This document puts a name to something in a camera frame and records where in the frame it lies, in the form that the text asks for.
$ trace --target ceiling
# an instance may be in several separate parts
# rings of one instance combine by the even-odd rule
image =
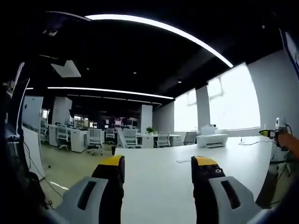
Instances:
[[[201,7],[190,4],[148,7],[101,4],[48,6],[46,10],[80,16],[127,14],[164,22],[209,44],[233,65],[238,65],[251,63],[282,49],[273,7],[248,0],[217,6],[205,3]],[[56,22],[47,24],[48,27],[61,24],[53,15],[42,18],[49,16]],[[30,28],[40,28],[42,22],[38,24]],[[29,87],[34,89],[27,94],[45,96],[45,107],[52,105],[54,96],[68,96],[80,114],[97,110],[119,116],[138,116],[141,104],[154,103],[152,105],[157,108],[172,100],[103,91],[48,90],[47,87],[102,88],[175,98],[192,88],[204,86],[209,79],[229,69],[219,58],[194,42],[146,24],[75,19],[64,21],[57,29],[54,37],[38,33],[41,37],[30,41],[37,46],[38,54],[56,57],[62,63],[72,60],[82,77],[61,78],[50,61],[43,57],[30,61]]]

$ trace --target printer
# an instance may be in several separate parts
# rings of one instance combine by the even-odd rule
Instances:
[[[228,140],[227,134],[209,134],[197,136],[198,147],[223,147]]]

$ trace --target person's arm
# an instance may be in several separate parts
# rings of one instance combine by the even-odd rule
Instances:
[[[278,143],[282,147],[286,147],[289,149],[294,156],[299,159],[299,140],[296,139],[294,136],[284,133],[278,135]]]

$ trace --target office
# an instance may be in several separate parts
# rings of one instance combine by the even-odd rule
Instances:
[[[174,34],[170,26],[155,30],[157,25],[153,23],[150,24],[153,27],[145,26],[142,30],[142,25],[149,21],[136,21],[136,17],[129,17],[131,23],[127,27],[135,34],[134,38],[128,30],[123,31],[128,17],[121,21],[103,17],[88,19],[107,20],[107,23],[88,21],[90,24],[86,27],[87,20],[83,18],[84,23],[70,20],[68,25],[89,34],[89,41],[85,35],[69,38],[74,36],[71,31],[55,34],[45,31],[48,46],[60,46],[63,53],[43,48],[24,97],[24,141],[31,154],[26,157],[27,163],[30,166],[33,158],[41,158],[39,164],[36,162],[39,168],[32,172],[37,172],[39,179],[50,181],[50,184],[43,180],[41,183],[44,191],[49,190],[47,196],[54,207],[61,203],[58,195],[91,175],[99,161],[114,154],[114,147],[117,147],[115,154],[124,155],[127,161],[124,220],[132,218],[129,216],[132,211],[140,214],[140,222],[147,216],[131,201],[149,186],[152,199],[167,201],[167,197],[176,194],[178,202],[193,200],[191,179],[186,175],[190,166],[186,162],[194,155],[217,161],[226,175],[235,177],[249,189],[253,200],[258,201],[269,162],[283,160],[288,154],[259,136],[259,131],[274,129],[276,118],[281,118],[284,125],[292,127],[294,136],[299,134],[296,117],[299,82],[296,57],[292,58],[298,48],[289,33],[283,33],[285,39],[289,38],[284,45],[277,27],[269,24],[253,29],[258,41],[247,37],[246,32],[252,31],[248,27],[234,29],[238,33],[237,40],[220,38],[218,33],[211,36],[205,36],[204,31],[198,33],[198,38],[210,42],[213,47],[210,49],[185,33]],[[117,30],[115,35],[95,32],[99,28],[111,30],[111,26]],[[56,35],[56,42],[51,42],[50,38]],[[62,45],[59,40],[65,39],[71,41]],[[84,47],[75,49],[78,42]],[[213,49],[220,49],[221,54]],[[203,130],[207,128],[213,129],[213,134],[228,138],[220,142],[222,147],[211,151],[199,147],[201,138],[206,136]],[[252,154],[257,155],[256,160],[248,159]],[[147,156],[148,160],[136,159]],[[165,166],[152,166],[163,161],[167,161]],[[287,164],[282,165],[279,174],[286,171]],[[173,167],[176,175],[168,175],[165,167]],[[239,169],[254,174],[257,181],[250,181],[244,177],[248,175],[238,173]],[[144,174],[152,181],[143,180]],[[159,175],[167,176],[167,183],[154,178]],[[133,184],[134,176],[138,177],[139,186]],[[174,187],[178,180],[183,184]],[[184,214],[190,222],[194,221],[193,206],[187,205],[190,209]],[[159,210],[170,214],[176,209],[162,203],[153,210],[152,216]],[[166,214],[160,214],[154,221],[163,220]]]

